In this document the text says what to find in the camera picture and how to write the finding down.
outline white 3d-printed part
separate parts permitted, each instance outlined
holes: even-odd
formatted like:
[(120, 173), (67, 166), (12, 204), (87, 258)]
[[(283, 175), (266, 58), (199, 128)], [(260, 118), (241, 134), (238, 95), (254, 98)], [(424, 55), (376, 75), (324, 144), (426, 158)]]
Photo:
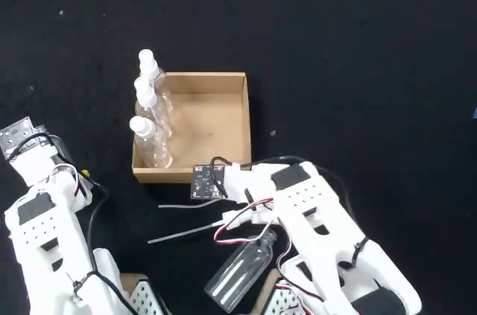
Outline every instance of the white 3d-printed part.
[(138, 315), (166, 315), (147, 281), (140, 281), (130, 296), (130, 303)]
[(290, 290), (275, 289), (262, 315), (306, 315)]

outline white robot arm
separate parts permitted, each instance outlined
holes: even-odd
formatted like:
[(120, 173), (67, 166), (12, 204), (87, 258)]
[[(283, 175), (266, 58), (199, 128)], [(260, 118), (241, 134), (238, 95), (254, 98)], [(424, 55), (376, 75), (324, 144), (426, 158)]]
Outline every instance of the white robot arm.
[[(251, 220), (267, 223), (274, 219), (288, 234), (298, 256), (279, 270), (288, 281), (286, 286), (303, 299), (312, 314), (420, 312), (416, 290), (382, 248), (360, 230), (311, 162), (261, 164), (251, 171), (241, 170), (238, 164), (227, 165), (224, 189), (238, 203), (273, 199), (268, 209), (257, 206)], [(311, 279), (302, 271), (302, 263)]]
[(148, 284), (138, 284), (129, 297), (110, 252), (92, 251), (85, 241), (75, 212), (91, 203), (93, 181), (65, 163), (51, 136), (36, 133), (25, 118), (0, 131), (0, 146), (30, 186), (5, 211), (30, 314), (127, 315), (147, 307), (146, 312), (162, 315), (163, 304)]

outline bottle cap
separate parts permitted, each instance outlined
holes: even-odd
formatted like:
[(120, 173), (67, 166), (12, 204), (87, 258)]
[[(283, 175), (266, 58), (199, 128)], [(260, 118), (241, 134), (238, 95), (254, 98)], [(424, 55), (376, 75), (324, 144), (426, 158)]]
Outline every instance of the bottle cap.
[(129, 127), (142, 138), (150, 137), (156, 132), (156, 124), (142, 116), (133, 116), (129, 121)]
[(136, 93), (148, 90), (151, 84), (149, 80), (143, 77), (136, 78), (134, 81), (134, 88), (136, 89)]
[(156, 92), (147, 79), (137, 78), (134, 81), (134, 88), (136, 88), (137, 101), (143, 108), (151, 108), (157, 103)]
[(160, 74), (159, 66), (150, 49), (143, 49), (139, 52), (139, 70), (141, 76), (148, 80), (154, 80)]

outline black table surface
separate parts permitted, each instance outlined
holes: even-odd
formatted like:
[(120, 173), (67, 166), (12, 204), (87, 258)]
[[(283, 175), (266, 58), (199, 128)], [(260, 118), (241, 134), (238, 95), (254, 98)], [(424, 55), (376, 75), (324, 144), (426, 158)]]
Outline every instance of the black table surface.
[[(0, 126), (29, 115), (62, 136), (113, 195), (94, 246), (123, 273), (147, 274), (174, 314), (221, 314), (203, 287), (234, 246), (212, 232), (146, 240), (226, 206), (158, 210), (187, 203), (189, 186), (138, 184), (128, 120), (142, 48), (168, 71), (245, 71), (253, 158), (300, 155), (338, 172), (423, 313), (474, 314), (476, 26), (476, 0), (0, 0)], [(0, 185), (2, 211), (26, 192), (5, 162)], [(83, 226), (91, 210), (78, 212)], [(26, 314), (1, 229), (1, 312)]]

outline cardboard box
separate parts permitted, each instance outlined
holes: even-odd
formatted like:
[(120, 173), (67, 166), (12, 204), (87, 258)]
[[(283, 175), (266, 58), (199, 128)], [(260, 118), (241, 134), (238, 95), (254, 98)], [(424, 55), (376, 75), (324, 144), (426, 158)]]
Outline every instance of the cardboard box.
[(168, 73), (174, 111), (170, 168), (146, 168), (133, 146), (133, 173), (141, 183), (188, 183), (192, 167), (213, 156), (251, 160), (245, 73)]

